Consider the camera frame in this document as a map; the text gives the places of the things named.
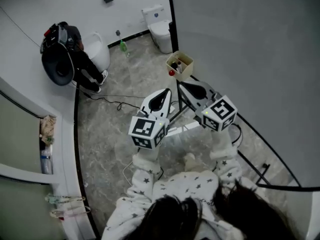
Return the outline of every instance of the white toilet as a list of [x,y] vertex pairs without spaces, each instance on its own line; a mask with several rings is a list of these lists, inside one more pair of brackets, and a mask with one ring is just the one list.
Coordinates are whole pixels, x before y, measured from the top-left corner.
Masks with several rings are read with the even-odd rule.
[[164,7],[161,4],[156,4],[141,11],[155,45],[164,54],[172,53],[169,32],[169,23],[171,21],[167,19]]

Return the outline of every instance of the gray tile floor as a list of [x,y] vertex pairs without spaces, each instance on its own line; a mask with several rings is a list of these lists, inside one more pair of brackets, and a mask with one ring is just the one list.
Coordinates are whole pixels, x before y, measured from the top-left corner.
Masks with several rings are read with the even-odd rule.
[[[110,49],[111,66],[109,77],[102,87],[101,94],[146,97],[154,91],[170,88],[172,100],[177,100],[176,81],[170,77],[165,68],[168,55],[160,53],[153,44],[149,34],[127,42],[130,57],[126,58],[118,46]],[[108,101],[121,101],[140,107],[141,98],[103,96],[94,94],[98,99],[105,97]],[[123,176],[123,169],[132,161],[137,149],[128,137],[132,116],[137,109],[123,104],[117,110],[117,104],[101,99],[93,101],[82,93],[78,104],[78,142],[83,180],[86,195],[92,208],[94,221],[100,233],[103,232],[109,216],[115,209],[116,200],[124,196],[129,184]],[[194,113],[188,109],[172,124],[181,127],[193,122]],[[240,151],[260,170],[264,163],[271,164],[266,178],[276,185],[287,185],[292,178],[271,150],[240,119],[237,120],[243,131]],[[233,139],[239,131],[230,128]],[[209,159],[210,138],[202,127],[196,127],[164,139],[160,149],[160,162],[164,178],[183,171],[183,157],[192,152],[196,158],[212,168]],[[239,157],[244,175],[256,181],[258,177]],[[133,167],[125,171],[131,178]],[[286,209],[284,192],[267,190],[270,202],[281,210]]]

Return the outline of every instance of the sneaker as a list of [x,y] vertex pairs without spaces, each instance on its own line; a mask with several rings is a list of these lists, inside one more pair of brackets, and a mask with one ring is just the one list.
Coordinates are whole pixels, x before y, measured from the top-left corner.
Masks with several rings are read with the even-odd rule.
[[96,94],[101,93],[101,88],[99,87],[99,90],[95,91]]
[[106,79],[107,79],[107,77],[108,77],[108,75],[109,75],[109,72],[105,70],[105,71],[103,71],[101,74],[102,74],[102,76],[103,76],[102,82],[98,82],[98,81],[97,81],[97,84],[100,85],[100,86],[102,86],[102,85],[104,84],[104,82],[106,81]]

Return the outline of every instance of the gray partition panel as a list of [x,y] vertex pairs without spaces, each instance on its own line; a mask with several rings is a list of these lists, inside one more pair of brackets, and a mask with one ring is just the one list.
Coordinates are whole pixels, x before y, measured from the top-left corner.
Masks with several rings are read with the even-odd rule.
[[303,187],[320,186],[320,0],[172,0],[193,75],[226,94]]

